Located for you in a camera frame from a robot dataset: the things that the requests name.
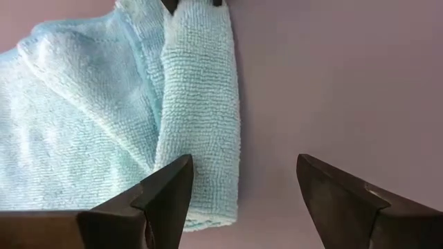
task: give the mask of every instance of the folded towel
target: folded towel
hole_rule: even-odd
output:
[[[239,102],[228,8],[119,0],[36,26],[0,55],[0,210],[82,209],[182,154],[185,230],[237,216]]]

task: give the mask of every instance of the lavender background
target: lavender background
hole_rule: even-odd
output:
[[[0,51],[41,21],[102,15],[113,2],[1,0]],[[181,248],[323,248],[300,196],[299,153],[443,210],[443,1],[228,2],[239,221],[185,234]]]

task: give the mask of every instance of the towel fold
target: towel fold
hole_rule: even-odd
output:
[[[119,0],[36,26],[0,55],[0,210],[93,206],[182,154],[186,231],[237,217],[239,101],[228,8]]]

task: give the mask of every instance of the purple surface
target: purple surface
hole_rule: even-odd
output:
[[[241,75],[239,221],[181,248],[323,248],[296,180],[310,153],[443,210],[443,1],[231,0]],[[0,50],[112,0],[2,0]]]

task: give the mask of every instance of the terry cloth texture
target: terry cloth texture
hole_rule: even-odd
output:
[[[182,154],[186,231],[237,217],[239,100],[228,8],[120,0],[0,55],[0,210],[92,208]]]

